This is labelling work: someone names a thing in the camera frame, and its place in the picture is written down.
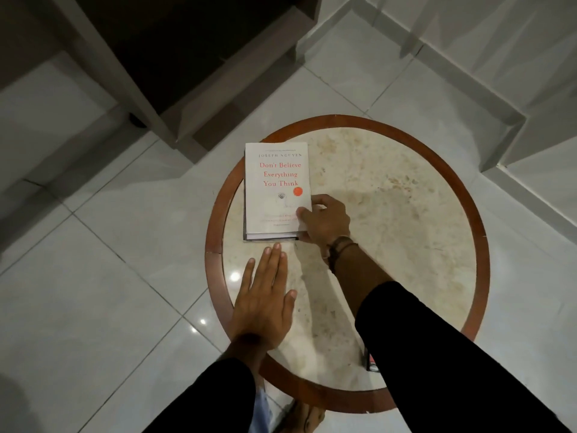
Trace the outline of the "person's right hand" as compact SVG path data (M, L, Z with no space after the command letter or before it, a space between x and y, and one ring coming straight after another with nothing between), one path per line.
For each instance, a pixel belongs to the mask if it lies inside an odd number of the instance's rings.
M312 196L312 208L299 207L296 211L299 223L307 232L319 235L321 257L328 260L329 249L340 237L350 237L350 217L345 205L332 196L319 194Z

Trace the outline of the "person's left hand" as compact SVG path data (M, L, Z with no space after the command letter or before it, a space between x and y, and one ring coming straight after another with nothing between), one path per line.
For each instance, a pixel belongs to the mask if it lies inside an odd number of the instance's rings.
M232 342L254 340L266 351L276 349L292 327L292 322L282 322L281 315L283 299L288 292L288 257L280 243L271 247L276 247L276 278L272 294L261 296L261 257L259 261L249 259L230 322Z

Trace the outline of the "person's right forearm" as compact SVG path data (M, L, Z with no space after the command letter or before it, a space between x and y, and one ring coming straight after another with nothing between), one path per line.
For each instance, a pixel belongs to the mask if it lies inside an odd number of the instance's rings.
M347 237L329 249L355 327L412 433L571 433L518 379Z

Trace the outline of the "person's left forearm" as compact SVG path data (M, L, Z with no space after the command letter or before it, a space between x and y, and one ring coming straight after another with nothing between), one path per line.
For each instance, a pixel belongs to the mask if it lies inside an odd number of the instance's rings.
M142 433L248 433L266 352L254 340L231 342Z

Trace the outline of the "round marble table wooden rim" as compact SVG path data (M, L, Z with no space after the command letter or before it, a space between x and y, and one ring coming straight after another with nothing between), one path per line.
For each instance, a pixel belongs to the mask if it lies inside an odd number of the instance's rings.
M487 307L487 234L465 185L411 135L368 118L322 115L289 124L265 143L307 142L312 193L342 201L353 238L394 279L468 339ZM298 291L292 328L261 368L274 389L342 413L395 407L364 365L364 345L336 278L315 246L284 242L287 287Z

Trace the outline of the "person's foot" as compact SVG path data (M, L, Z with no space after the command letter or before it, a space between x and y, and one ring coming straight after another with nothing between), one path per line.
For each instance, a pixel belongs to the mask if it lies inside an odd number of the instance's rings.
M325 414L325 409L294 400L272 433L314 433Z

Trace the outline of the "light blue trouser leg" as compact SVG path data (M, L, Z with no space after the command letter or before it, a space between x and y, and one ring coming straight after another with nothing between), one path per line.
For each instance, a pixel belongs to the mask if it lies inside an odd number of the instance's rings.
M256 392L253 417L248 433L270 433L272 422L272 412L268 401L268 396L263 387L259 387Z

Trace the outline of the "beige wooden cabinet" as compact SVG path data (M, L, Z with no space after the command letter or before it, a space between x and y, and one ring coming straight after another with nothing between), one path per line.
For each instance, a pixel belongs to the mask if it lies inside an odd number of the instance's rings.
M0 168L85 149L128 114L169 144L294 46L321 0L0 0Z

